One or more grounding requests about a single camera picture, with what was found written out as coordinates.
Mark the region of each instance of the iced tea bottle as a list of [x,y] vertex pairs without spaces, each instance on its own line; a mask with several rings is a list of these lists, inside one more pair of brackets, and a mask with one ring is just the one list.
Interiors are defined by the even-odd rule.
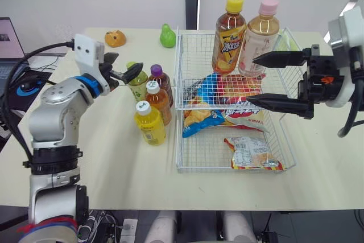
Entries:
[[270,52],[277,39],[279,21],[274,17],[278,0],[263,0],[260,3],[259,15],[248,24],[239,58],[239,72],[245,77],[257,77],[265,67],[253,63],[253,59]]
[[148,80],[157,81],[159,87],[167,92],[169,99],[169,107],[171,107],[173,105],[173,95],[172,95],[171,81],[169,79],[169,76],[163,72],[162,67],[160,65],[152,65],[150,67],[150,72],[152,73],[152,75],[149,76]]
[[227,0],[226,14],[216,22],[212,68],[217,73],[229,74],[237,64],[246,29],[240,14],[243,3],[244,0]]
[[149,81],[147,83],[146,101],[160,111],[164,125],[171,122],[172,114],[169,107],[169,99],[167,92],[159,88],[157,81]]

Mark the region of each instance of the yellow bottle cap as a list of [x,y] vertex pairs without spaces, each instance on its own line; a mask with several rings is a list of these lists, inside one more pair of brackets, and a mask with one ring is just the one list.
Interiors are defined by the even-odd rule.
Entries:
[[133,61],[130,61],[130,62],[128,62],[127,64],[126,64],[126,69],[129,69],[132,65],[134,65],[135,64],[135,62],[133,62]]
[[244,0],[226,0],[225,10],[232,14],[240,13],[243,9]]

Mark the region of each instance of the computer mouse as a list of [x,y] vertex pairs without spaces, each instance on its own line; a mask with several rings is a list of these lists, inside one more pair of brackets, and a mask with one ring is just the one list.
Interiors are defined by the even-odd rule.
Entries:
[[38,80],[30,80],[29,82],[20,85],[20,89],[24,92],[31,91],[38,87],[39,87]]

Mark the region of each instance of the laptop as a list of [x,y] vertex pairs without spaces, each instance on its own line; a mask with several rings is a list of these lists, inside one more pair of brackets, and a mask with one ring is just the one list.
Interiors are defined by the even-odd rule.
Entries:
[[[18,36],[9,17],[0,17],[0,96],[4,93],[6,79],[19,59],[24,57]],[[13,79],[17,79],[28,68],[23,63],[16,71]]]

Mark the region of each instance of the laptop screen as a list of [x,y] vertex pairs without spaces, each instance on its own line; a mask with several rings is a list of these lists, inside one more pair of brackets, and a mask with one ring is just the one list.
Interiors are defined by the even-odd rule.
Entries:
[[22,58],[23,49],[10,18],[0,18],[0,58]]

